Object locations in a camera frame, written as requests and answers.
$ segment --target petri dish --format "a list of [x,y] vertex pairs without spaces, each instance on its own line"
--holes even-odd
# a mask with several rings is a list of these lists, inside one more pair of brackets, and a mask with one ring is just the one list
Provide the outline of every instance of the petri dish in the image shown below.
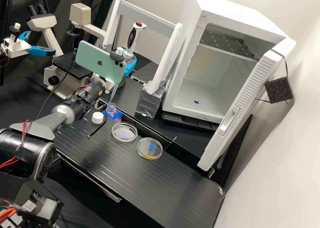
[[158,159],[162,155],[162,145],[159,141],[146,137],[139,140],[137,144],[137,151],[139,155],[146,159]]
[[120,122],[112,127],[112,135],[118,141],[130,142],[137,138],[138,131],[132,124],[128,122]]

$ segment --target black curtain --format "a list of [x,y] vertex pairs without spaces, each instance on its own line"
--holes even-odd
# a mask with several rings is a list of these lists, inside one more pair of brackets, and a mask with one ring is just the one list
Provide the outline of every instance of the black curtain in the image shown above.
[[[83,3],[92,8],[92,24],[102,27],[104,19],[108,13],[112,0],[47,0],[51,13],[54,13],[57,19],[55,25],[56,38],[64,53],[72,51],[72,39],[66,35],[66,31],[71,30],[72,25],[69,21],[70,6],[73,3]],[[21,24],[20,30],[30,30],[26,24],[26,20],[30,17],[27,10],[28,5],[43,4],[42,0],[12,0],[10,12],[10,25],[18,22]],[[3,14],[5,4],[0,3],[0,13]],[[47,44],[41,32],[31,32],[28,41],[31,45],[40,45],[47,47]],[[90,42],[94,43],[95,39],[90,38]],[[25,55],[10,60],[10,64],[6,67],[5,83],[18,78],[32,75],[35,72],[43,73],[45,67],[51,65],[52,57],[39,57]]]

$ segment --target white handle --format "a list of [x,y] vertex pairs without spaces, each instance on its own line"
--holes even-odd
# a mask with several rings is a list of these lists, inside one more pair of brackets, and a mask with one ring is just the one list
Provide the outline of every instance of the white handle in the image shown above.
[[224,136],[224,134],[226,133],[230,124],[232,123],[232,121],[234,120],[236,115],[238,114],[239,110],[240,110],[239,107],[237,107],[235,105],[232,106],[232,108],[228,111],[225,119],[222,121],[222,123],[220,124],[220,126],[217,130],[219,135]]
[[140,37],[141,31],[144,30],[145,28],[147,28],[147,26],[140,21],[137,21],[133,24],[133,27],[128,37],[128,47],[127,47],[128,54],[132,55],[133,50],[136,47],[136,44],[138,42],[138,38]]

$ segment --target black platform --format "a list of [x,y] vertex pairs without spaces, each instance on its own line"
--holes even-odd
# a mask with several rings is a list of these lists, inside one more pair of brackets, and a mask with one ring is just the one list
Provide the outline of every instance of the black platform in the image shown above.
[[[52,60],[52,64],[60,68],[61,70],[67,72],[67,70],[70,67],[70,62],[72,58],[72,52],[66,53],[64,55],[55,57]],[[71,69],[69,71],[69,74],[73,77],[77,78],[78,80],[81,80],[85,77],[88,77],[92,74],[91,71],[88,69],[78,65],[75,61],[72,63]]]
[[89,140],[87,120],[56,133],[57,151],[79,169],[135,205],[162,226],[211,228],[223,199],[221,188],[165,151],[157,160],[141,157],[132,143],[112,137],[115,121]]
[[[142,84],[127,78],[125,85],[117,90],[112,102],[117,105],[117,108],[122,113],[133,117],[149,129],[200,158],[214,132],[197,130],[164,121],[161,119],[161,108],[154,119],[136,113],[141,89]],[[101,98],[108,102],[110,100],[110,94],[102,94]]]

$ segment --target white wall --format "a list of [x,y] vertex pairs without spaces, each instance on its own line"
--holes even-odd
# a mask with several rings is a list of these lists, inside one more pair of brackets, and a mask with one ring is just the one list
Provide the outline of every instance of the white wall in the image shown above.
[[215,228],[320,227],[320,16],[316,20],[296,71],[294,105],[228,190]]

